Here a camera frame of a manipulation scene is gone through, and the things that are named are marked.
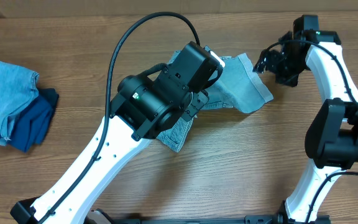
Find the light blue denim shorts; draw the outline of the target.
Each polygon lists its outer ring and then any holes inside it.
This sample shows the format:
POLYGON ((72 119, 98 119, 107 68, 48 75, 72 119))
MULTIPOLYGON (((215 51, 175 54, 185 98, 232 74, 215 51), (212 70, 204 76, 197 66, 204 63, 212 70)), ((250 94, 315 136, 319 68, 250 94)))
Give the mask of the light blue denim shorts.
MULTIPOLYGON (((253 71, 253 64, 245 53, 235 57, 222 56, 226 64, 223 73, 216 83, 207 88, 208 103, 204 110, 235 108, 242 113, 251 114, 264 104, 273 100, 273 95, 253 71)), ((174 152, 180 152, 194 120, 180 118, 173 128, 161 132, 157 139, 174 152)))

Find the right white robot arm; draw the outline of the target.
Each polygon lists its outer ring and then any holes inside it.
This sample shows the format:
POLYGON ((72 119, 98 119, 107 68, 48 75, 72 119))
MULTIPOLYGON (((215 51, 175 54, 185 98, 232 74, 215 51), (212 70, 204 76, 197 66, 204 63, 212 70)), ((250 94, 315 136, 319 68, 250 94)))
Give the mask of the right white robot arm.
POLYGON ((295 190, 274 215, 248 215, 245 223, 330 223, 318 210, 335 182, 358 162, 358 89, 342 56, 335 31, 321 30, 316 15, 302 15, 278 44, 264 49, 253 70, 270 71, 275 81, 295 87, 312 72, 323 102, 305 136, 308 163, 295 190))

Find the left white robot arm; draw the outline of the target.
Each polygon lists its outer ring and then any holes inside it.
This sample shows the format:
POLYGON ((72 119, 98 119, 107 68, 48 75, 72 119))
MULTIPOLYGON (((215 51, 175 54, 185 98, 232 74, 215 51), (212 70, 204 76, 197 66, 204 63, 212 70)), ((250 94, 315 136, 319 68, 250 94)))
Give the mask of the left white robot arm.
POLYGON ((172 63, 125 77, 93 139, 58 182, 39 197, 17 202, 18 223, 84 223, 91 207, 119 171, 161 132, 189 121, 208 102, 207 88, 224 62, 190 42, 172 63))

